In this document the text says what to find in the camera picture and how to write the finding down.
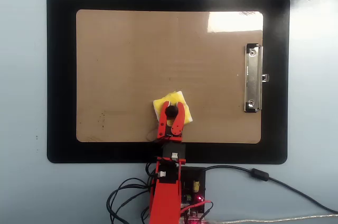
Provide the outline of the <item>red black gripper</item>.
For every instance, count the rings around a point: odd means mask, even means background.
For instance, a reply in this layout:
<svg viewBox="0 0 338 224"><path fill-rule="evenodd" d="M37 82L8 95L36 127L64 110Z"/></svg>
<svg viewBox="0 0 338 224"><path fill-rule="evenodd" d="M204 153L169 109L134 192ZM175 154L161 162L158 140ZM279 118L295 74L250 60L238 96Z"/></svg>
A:
<svg viewBox="0 0 338 224"><path fill-rule="evenodd" d="M157 132L157 141L162 144L163 157L171 160L185 159L185 144L182 144L182 133L185 121L185 109L181 102L178 102L172 108L173 124L167 124L167 115L165 113L169 101L165 101L162 105L159 125Z"/></svg>

